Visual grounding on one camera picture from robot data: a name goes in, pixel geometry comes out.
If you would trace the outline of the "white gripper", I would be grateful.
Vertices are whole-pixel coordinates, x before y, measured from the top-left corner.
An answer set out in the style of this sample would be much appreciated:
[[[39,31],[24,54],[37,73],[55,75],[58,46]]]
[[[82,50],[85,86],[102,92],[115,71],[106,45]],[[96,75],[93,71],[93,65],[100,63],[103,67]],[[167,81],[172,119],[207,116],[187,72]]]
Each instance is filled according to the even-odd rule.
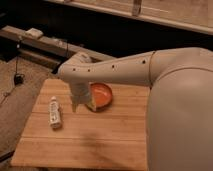
[[[95,112],[97,110],[96,102],[91,100],[91,91],[88,83],[71,83],[72,111],[76,113],[78,104],[86,104],[86,106]]]

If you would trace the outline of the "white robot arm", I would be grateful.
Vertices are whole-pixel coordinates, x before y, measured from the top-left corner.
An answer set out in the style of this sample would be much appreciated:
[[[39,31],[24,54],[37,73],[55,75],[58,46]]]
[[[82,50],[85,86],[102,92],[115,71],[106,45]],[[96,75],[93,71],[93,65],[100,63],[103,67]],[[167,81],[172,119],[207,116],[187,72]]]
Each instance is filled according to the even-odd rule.
[[[78,52],[61,64],[74,107],[91,82],[147,86],[148,171],[213,171],[213,51],[156,50],[94,63]]]

